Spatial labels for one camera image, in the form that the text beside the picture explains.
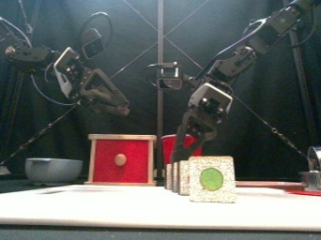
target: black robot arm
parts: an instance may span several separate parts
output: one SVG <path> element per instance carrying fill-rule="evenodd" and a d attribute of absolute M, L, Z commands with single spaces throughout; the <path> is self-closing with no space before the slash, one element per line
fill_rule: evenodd
<path fill-rule="evenodd" d="M 259 58 L 298 25 L 300 18 L 320 4 L 320 0 L 295 0 L 269 18 L 251 23 L 245 36 L 211 60 L 196 78 L 191 78 L 193 94 L 183 125 L 177 130 L 177 141 L 172 162 L 188 160 L 197 147 L 215 139 L 217 124 L 228 118 L 232 106 L 232 88 L 229 83 L 256 63 Z M 231 53 L 231 58 L 221 59 Z M 196 138 L 185 146 L 187 134 Z"/>

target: black curtain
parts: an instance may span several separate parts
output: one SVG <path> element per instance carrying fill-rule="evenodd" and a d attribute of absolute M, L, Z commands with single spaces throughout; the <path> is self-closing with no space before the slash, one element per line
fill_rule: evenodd
<path fill-rule="evenodd" d="M 267 18 L 283 7 L 281 0 L 166 0 L 165 62 L 177 61 L 184 72 L 196 76 L 217 53 L 241 38 L 249 22 Z M 67 47 L 78 50 L 80 29 L 93 13 L 108 12 L 112 18 L 114 34 L 110 47 L 86 64 L 102 68 L 112 77 L 130 100 L 130 115 L 97 114 L 88 106 L 78 106 L 7 164 L 13 173 L 25 174 L 26 158 L 77 158 L 85 161 L 84 174 L 88 175 L 90 134 L 157 134 L 157 90 L 145 79 L 144 69 L 158 61 L 158 1 L 30 0 L 25 1 L 25 8 L 34 27 L 33 45 L 46 45 L 59 52 Z M 0 16 L 26 29 L 18 1 L 0 2 Z M 310 16 L 303 22 L 295 33 L 300 40 L 312 27 Z M 90 27 L 97 28 L 108 39 L 112 30 L 105 19 L 93 21 Z M 320 39 L 319 31 L 300 47 L 312 124 L 318 126 L 314 129 L 316 140 L 311 137 L 290 37 L 281 40 L 233 85 L 237 97 L 304 153 L 312 144 L 321 142 Z M 31 76 L 19 74 L 6 59 L 6 41 L 0 44 L 0 130 L 2 158 L 6 158 L 71 107 L 55 104 L 39 95 Z M 41 75 L 35 82 L 51 99 L 69 103 L 54 78 L 46 81 Z M 189 89 L 165 92 L 165 135 L 176 133 L 191 95 Z M 18 99 L 17 106 L 13 106 L 14 99 Z M 294 180 L 299 178 L 299 172 L 308 169 L 307 159 L 272 133 L 272 128 L 237 99 L 233 100 L 229 121 L 219 126 L 217 138 L 205 144 L 205 155 L 233 156 L 239 179 Z"/>

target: red box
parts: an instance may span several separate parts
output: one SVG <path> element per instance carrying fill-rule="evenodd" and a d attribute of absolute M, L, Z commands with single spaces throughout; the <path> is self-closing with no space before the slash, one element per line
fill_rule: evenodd
<path fill-rule="evenodd" d="M 154 135 L 92 134 L 88 184 L 156 186 Z"/>

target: white table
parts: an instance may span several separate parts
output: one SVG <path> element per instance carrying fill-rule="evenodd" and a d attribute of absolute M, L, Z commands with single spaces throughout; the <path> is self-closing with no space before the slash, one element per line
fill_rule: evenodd
<path fill-rule="evenodd" d="M 0 224 L 321 232 L 321 197 L 239 187 L 237 203 L 192 202 L 162 187 L 73 185 L 0 194 Z"/>

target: round knob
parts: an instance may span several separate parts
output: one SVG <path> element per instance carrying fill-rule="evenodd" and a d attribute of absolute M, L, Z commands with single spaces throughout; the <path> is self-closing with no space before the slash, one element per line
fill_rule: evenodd
<path fill-rule="evenodd" d="M 118 154 L 114 161 L 116 161 L 116 165 L 121 167 L 126 165 L 128 158 L 124 154 Z"/>

